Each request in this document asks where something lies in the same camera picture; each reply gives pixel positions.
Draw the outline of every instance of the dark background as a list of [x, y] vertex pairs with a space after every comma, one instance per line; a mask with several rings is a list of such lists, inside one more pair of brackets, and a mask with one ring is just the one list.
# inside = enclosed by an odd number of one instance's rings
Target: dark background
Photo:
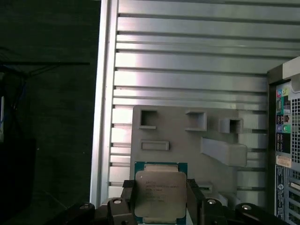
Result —
[[91, 0], [0, 0], [0, 59], [90, 62], [28, 80], [17, 115], [37, 139], [33, 199], [7, 225], [43, 224], [89, 200], [99, 12]]

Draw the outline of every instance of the ribbed metal panel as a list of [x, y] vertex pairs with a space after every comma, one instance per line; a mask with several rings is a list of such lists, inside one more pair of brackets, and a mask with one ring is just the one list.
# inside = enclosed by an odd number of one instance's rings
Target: ribbed metal panel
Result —
[[238, 171], [237, 196], [263, 206], [265, 74], [300, 54], [299, 6], [297, 0], [112, 0], [101, 200], [120, 194], [129, 178], [133, 106], [166, 105], [241, 110], [239, 142], [249, 155]]

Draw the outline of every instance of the rectangular cutout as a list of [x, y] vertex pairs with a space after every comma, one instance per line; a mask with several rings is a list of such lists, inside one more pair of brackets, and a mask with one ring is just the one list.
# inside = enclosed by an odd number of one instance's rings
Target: rectangular cutout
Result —
[[199, 186], [199, 189], [204, 194], [211, 194], [212, 193], [212, 183], [210, 182], [197, 182], [197, 185]]
[[207, 130], [207, 114], [204, 111], [187, 110], [188, 127], [186, 131], [206, 131]]
[[219, 121], [219, 132], [226, 134], [241, 134], [243, 131], [242, 118], [224, 118]]
[[300, 204], [300, 196], [289, 191], [289, 198], [293, 199], [294, 201], [298, 202]]
[[300, 224], [300, 219], [289, 213], [289, 220], [291, 220], [295, 224]]
[[291, 182], [291, 187], [294, 188], [294, 189], [296, 189], [297, 191], [300, 191], [300, 185], [299, 184]]
[[158, 113], [156, 110], [142, 109], [140, 119], [140, 129], [156, 129], [155, 121]]
[[141, 149], [142, 150], [168, 151], [169, 150], [169, 142], [168, 141], [141, 140]]
[[289, 209], [294, 211], [300, 216], [300, 207], [298, 205], [289, 202]]
[[144, 171], [152, 172], [178, 172], [178, 165], [145, 164]]
[[143, 217], [142, 222], [145, 224], [175, 224], [177, 219], [168, 219], [168, 218], [152, 218], [152, 217]]

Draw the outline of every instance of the label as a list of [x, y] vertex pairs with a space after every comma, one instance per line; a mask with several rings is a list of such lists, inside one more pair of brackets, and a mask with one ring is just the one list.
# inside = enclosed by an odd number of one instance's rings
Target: label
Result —
[[[291, 154], [292, 115], [289, 83], [277, 86], [276, 91], [276, 151]], [[288, 166], [280, 160], [280, 165]]]
[[276, 199], [275, 215], [281, 220], [285, 219], [285, 168], [279, 165], [275, 166], [276, 179]]
[[285, 156], [276, 156], [276, 164], [284, 167], [292, 167], [292, 159]]

